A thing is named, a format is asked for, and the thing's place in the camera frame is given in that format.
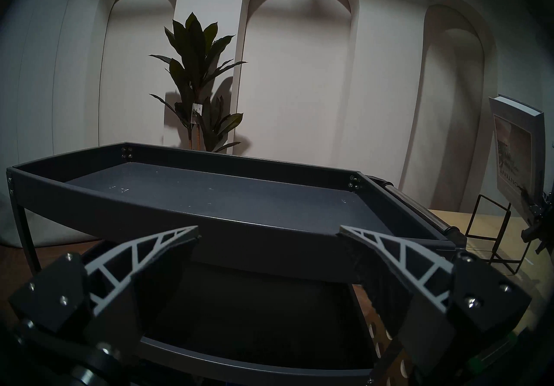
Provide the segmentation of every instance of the book cover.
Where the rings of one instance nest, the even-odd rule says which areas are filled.
[[[527,221],[544,185],[544,113],[518,100],[489,98],[494,119],[496,182],[500,193]]]

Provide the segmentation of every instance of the cart leg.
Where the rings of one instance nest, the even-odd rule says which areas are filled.
[[[31,273],[36,275],[40,270],[40,262],[38,261],[37,251],[34,248],[33,239],[31,238],[31,231],[29,231],[29,223],[27,222],[27,215],[25,214],[25,208],[16,204],[12,200],[13,216],[16,219],[17,232],[19,239],[21,240],[21,247],[27,264],[31,270]]]

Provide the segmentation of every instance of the plant leaf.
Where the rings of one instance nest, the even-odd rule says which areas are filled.
[[[222,69],[223,66],[224,66],[225,64],[228,64],[228,63],[230,63],[231,61],[232,61],[232,60],[227,60],[227,61],[225,61],[223,64],[221,64],[219,67],[216,68],[216,71]]]
[[[225,120],[227,120],[230,116],[231,116],[231,115],[224,116],[223,118],[221,118],[221,120],[217,121],[216,126],[215,126],[215,128],[214,128],[214,132],[218,133],[221,124],[222,124],[223,122],[225,122]]]
[[[206,54],[212,48],[213,39],[217,36],[217,22],[208,25],[204,29],[204,40],[206,42]]]
[[[206,151],[211,152],[216,147],[217,142],[219,141],[219,138],[210,128],[206,128],[206,125],[204,124],[204,120],[202,119],[202,116],[196,113],[196,111],[194,111],[193,113],[198,118],[198,123],[200,124],[202,135],[204,136],[204,146],[206,146]]]
[[[194,20],[191,22],[190,26],[187,26],[188,32],[191,33],[192,47],[196,52],[198,57],[198,68],[200,69],[200,74],[204,74],[206,70],[204,69],[204,58],[206,57],[206,39],[204,38],[204,33],[202,32],[202,27],[200,22]]]
[[[228,147],[236,146],[237,144],[240,144],[240,142],[233,142],[233,143],[227,143],[221,146],[219,149],[214,150],[214,153],[220,152],[223,149],[227,149]]]
[[[167,36],[167,39],[169,40],[169,44],[177,51],[179,55],[181,55],[182,54],[181,48],[177,44],[177,41],[175,40],[175,36],[173,35],[173,33],[165,27],[163,29],[166,32],[166,36]]]
[[[191,34],[177,21],[173,21],[173,30],[175,42],[179,48],[177,52],[181,55],[188,79],[192,86],[197,88],[200,84],[200,68],[198,67],[198,56],[192,46]]]
[[[149,55],[153,56],[154,58],[158,58],[159,60],[162,60],[166,64],[169,64],[171,62],[171,58],[168,58],[167,56],[161,56],[161,55]]]
[[[239,126],[240,122],[242,122],[242,113],[234,113],[233,115],[229,116],[226,121],[223,122],[221,125],[221,128],[219,129],[217,135],[220,136],[221,134],[228,133],[232,129]]]
[[[204,124],[206,125],[206,128],[209,128],[210,131],[212,130],[212,126],[210,125],[211,115],[212,115],[212,102],[209,100],[209,97],[206,97],[206,99],[202,103],[202,120],[204,120]]]
[[[175,113],[175,115],[179,118],[179,120],[181,121],[181,123],[185,126],[185,128],[189,128],[190,126],[190,123],[189,122],[186,122],[184,121],[181,116],[179,116],[179,114],[177,113],[177,111],[171,107],[171,105],[169,103],[166,103],[162,98],[158,97],[158,95],[154,95],[154,94],[150,94],[152,97],[154,98],[157,98],[162,104],[166,105],[166,107],[171,110],[173,113]]]
[[[233,64],[230,64],[226,67],[223,67],[223,68],[218,67],[212,74],[207,75],[205,77],[205,79],[202,80],[201,87],[204,87],[206,85],[206,83],[210,82],[211,80],[214,80],[220,74],[225,73],[225,71],[230,70],[231,68],[236,67],[237,65],[241,65],[241,64],[245,64],[245,63],[246,63],[246,61],[239,61],[239,62],[235,62]]]
[[[215,101],[212,103],[213,110],[211,111],[211,121],[210,126],[213,130],[215,130],[216,125],[219,123],[219,120],[221,119],[221,113],[223,112],[223,97],[216,97]]]
[[[227,45],[231,43],[231,39],[234,36],[225,36],[221,37],[221,39],[217,39],[210,48],[209,52],[206,55],[206,59],[204,61],[204,68],[206,71],[209,69],[210,65],[212,64],[212,61],[216,58],[216,56],[221,55],[221,52],[225,50]]]
[[[185,116],[188,122],[191,121],[192,102],[194,101],[194,93],[189,85],[187,74],[181,63],[177,60],[171,60],[169,63],[169,73],[173,82],[177,85],[179,94],[181,94],[181,101],[185,107]]]
[[[194,12],[191,12],[191,14],[188,15],[188,18],[184,23],[184,27],[186,29],[189,29],[191,27],[191,24],[193,23],[193,21],[198,21],[198,19],[196,19],[196,16],[195,16]]]

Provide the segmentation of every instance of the arch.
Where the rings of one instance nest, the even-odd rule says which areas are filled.
[[[177,0],[116,0],[104,41],[100,74],[99,145],[163,143],[164,109],[145,92],[162,92],[169,74],[150,54],[168,56],[161,33]]]
[[[344,70],[343,83],[341,88],[338,115],[336,117],[336,131],[333,138],[332,147],[331,147],[331,160],[338,156],[338,147],[340,140],[342,138],[343,124],[345,119],[345,110],[347,106],[349,88],[352,76],[352,65],[353,65],[353,56],[354,48],[356,45],[356,31],[357,31],[357,22],[358,22],[358,11],[359,11],[359,0],[338,0],[341,2],[351,13],[351,22],[350,22],[350,32],[348,39],[347,47],[347,60]],[[264,0],[242,0],[242,6],[240,11],[239,19],[239,29],[237,34],[237,49],[235,52],[235,60],[241,61],[243,59],[244,52],[244,41],[246,36],[246,23],[248,22],[249,16],[253,13],[253,9],[259,6]],[[231,102],[230,102],[230,112],[234,113],[237,111],[238,106],[238,94],[240,87],[240,73],[241,66],[237,66],[234,69],[233,73],[233,87],[231,93]],[[229,141],[233,141],[234,131],[229,134]]]
[[[468,50],[471,51],[472,47],[471,44],[473,44],[475,47],[473,48],[473,59],[479,60],[478,56],[481,53],[482,50],[482,88],[480,88],[480,98],[477,98],[477,103],[474,104],[475,107],[475,113],[478,117],[478,122],[474,121],[473,123],[469,124],[471,126],[470,133],[468,133],[468,128],[465,128],[465,137],[467,139],[472,139],[470,141],[470,144],[473,141],[474,137],[474,148],[473,151],[465,152],[466,149],[459,147],[457,149],[454,149],[454,152],[456,150],[460,153],[460,156],[464,156],[465,152],[465,158],[462,160],[460,158],[454,158],[454,155],[451,155],[450,158],[445,156],[444,161],[449,162],[450,165],[446,164],[446,162],[443,162],[443,168],[446,170],[448,166],[452,166],[456,161],[463,161],[464,164],[460,164],[460,167],[458,169],[458,180],[461,179],[461,175],[464,176],[464,181],[457,181],[457,182],[449,182],[450,185],[456,186],[458,185],[457,195],[449,194],[450,196],[453,196],[453,199],[450,199],[450,205],[446,201],[446,198],[443,195],[435,194],[434,197],[431,197],[429,194],[423,198],[421,201],[423,204],[429,204],[428,207],[431,208],[442,208],[442,209],[450,209],[450,210],[459,210],[461,212],[470,212],[473,209],[475,199],[477,198],[477,195],[479,194],[483,179],[485,175],[485,169],[487,165],[487,161],[489,158],[489,151],[491,146],[491,138],[493,133],[493,126],[492,126],[492,116],[490,113],[489,108],[489,102],[488,97],[492,96],[495,97],[497,95],[497,72],[496,72],[496,46],[495,41],[492,36],[492,33],[490,29],[488,28],[486,22],[484,19],[466,2],[462,0],[437,0],[436,3],[431,5],[426,13],[425,17],[425,33],[424,33],[424,51],[422,55],[422,70],[420,73],[420,84],[419,84],[419,92],[418,92],[418,99],[417,99],[417,105],[415,109],[414,114],[414,121],[412,125],[412,132],[410,136],[408,151],[406,154],[406,161],[404,163],[404,168],[402,171],[402,177],[399,184],[399,188],[401,190],[407,191],[409,194],[411,191],[414,191],[412,195],[414,195],[415,198],[418,198],[417,191],[412,187],[413,182],[408,182],[410,178],[413,179],[414,176],[409,175],[410,173],[410,166],[411,166],[411,154],[412,150],[414,149],[414,143],[417,143],[418,138],[418,132],[417,132],[417,123],[418,123],[418,115],[420,113],[420,108],[422,107],[422,89],[424,88],[424,73],[425,73],[425,65],[426,65],[426,58],[427,58],[427,49],[429,47],[429,24],[428,24],[428,16],[435,12],[437,9],[443,8],[445,9],[442,13],[439,11],[439,14],[441,15],[435,15],[435,18],[453,18],[454,20],[458,19],[457,22],[450,21],[442,21],[439,22],[440,25],[443,25],[443,30],[449,30],[450,29],[450,37],[452,33],[456,29],[464,30],[465,34],[465,40],[462,40],[461,37],[458,34],[457,39],[450,38],[447,40],[447,42],[450,42],[450,46],[454,47],[454,49],[457,46],[464,47],[464,51],[467,52]],[[465,46],[462,46],[460,42],[466,42]],[[479,75],[472,76],[472,81],[475,82],[479,79]],[[465,104],[462,107],[465,107],[466,111],[468,107],[471,107],[471,105],[468,103],[468,101],[465,99]],[[460,116],[455,116],[453,120],[452,125],[456,125],[456,119],[459,119]],[[439,191],[439,187],[433,189],[433,191]]]
[[[115,2],[116,0],[100,0],[94,16],[85,79],[85,144],[99,145],[100,73],[108,20]]]

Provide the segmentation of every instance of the plant stem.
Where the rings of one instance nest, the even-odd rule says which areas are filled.
[[[196,133],[196,146],[200,150],[200,125],[196,125],[198,132]]]

